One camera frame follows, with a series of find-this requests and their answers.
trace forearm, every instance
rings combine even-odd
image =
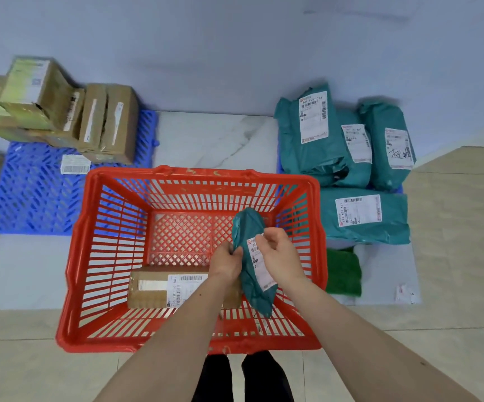
[[[96,401],[191,400],[226,289],[221,278],[209,276],[114,375]]]
[[[355,401],[478,401],[309,280],[299,280],[285,292],[311,326]]]

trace person's leg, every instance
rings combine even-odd
[[[247,402],[294,402],[285,371],[269,351],[245,356],[242,371]]]
[[[223,354],[208,355],[197,383],[192,402],[233,402],[233,379],[229,358]]]

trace person's arm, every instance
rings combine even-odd
[[[96,402],[190,401],[225,292],[242,270],[242,249],[220,245],[208,278],[110,379]]]
[[[308,280],[283,229],[265,229],[256,243],[270,275],[311,326],[356,402],[479,401]]]

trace red plastic basket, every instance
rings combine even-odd
[[[128,309],[130,271],[144,264],[208,265],[251,206],[282,227],[308,278],[325,288],[320,187],[308,176],[253,170],[99,168],[86,179],[66,268],[56,341],[69,352],[136,351],[176,309]],[[222,310],[209,352],[313,350],[320,344],[281,288],[271,318],[242,299]]]

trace person's hand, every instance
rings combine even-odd
[[[209,277],[219,277],[225,281],[227,286],[230,286],[236,281],[238,275],[242,271],[242,255],[244,251],[242,247],[238,247],[233,254],[233,245],[228,241],[224,241],[212,254],[210,258]]]
[[[255,243],[264,256],[266,269],[279,286],[287,288],[299,278],[306,279],[298,251],[285,230],[277,227],[265,228],[264,236],[258,234]]]

